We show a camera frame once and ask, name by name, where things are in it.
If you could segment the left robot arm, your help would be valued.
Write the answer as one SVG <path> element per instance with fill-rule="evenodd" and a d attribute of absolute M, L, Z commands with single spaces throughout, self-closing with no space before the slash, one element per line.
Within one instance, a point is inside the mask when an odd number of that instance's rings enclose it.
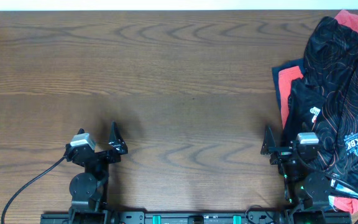
<path fill-rule="evenodd" d="M 112 122 L 107 151 L 96 152 L 96 142 L 89 133 L 80 129 L 66 145 L 65 159 L 85 169 L 74 176 L 69 191 L 72 196 L 69 223 L 119 223 L 119 215 L 109 208 L 109 165 L 121 161 L 128 153 L 117 123 Z"/>

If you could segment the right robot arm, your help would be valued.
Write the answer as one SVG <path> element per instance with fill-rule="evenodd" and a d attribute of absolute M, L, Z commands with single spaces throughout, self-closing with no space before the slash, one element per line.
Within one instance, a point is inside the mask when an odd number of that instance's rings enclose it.
<path fill-rule="evenodd" d="M 261 155 L 270 156 L 284 178 L 284 195 L 289 207 L 267 215 L 272 223 L 326 223 L 324 211 L 329 207 L 330 180 L 307 163 L 317 158 L 319 140 L 315 133 L 299 133 L 287 146 L 275 143 L 270 126 L 264 130 Z"/>

